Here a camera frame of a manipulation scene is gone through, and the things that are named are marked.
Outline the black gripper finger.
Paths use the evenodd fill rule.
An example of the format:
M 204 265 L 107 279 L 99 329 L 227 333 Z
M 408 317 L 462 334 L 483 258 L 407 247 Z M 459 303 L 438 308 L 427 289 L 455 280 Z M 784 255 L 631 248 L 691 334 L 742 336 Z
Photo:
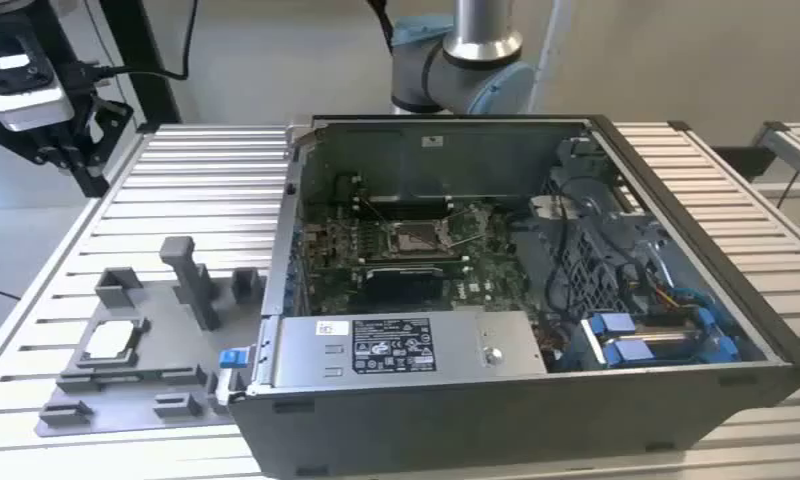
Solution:
M 72 142 L 77 154 L 72 157 L 72 176 L 85 196 L 104 196 L 109 183 L 104 167 L 133 117 L 133 108 L 124 102 L 92 97 L 77 110 L 72 121 Z
M 15 132 L 0 123 L 0 146 L 36 165 L 52 163 L 68 170 L 84 167 L 84 131 L 63 122 Z

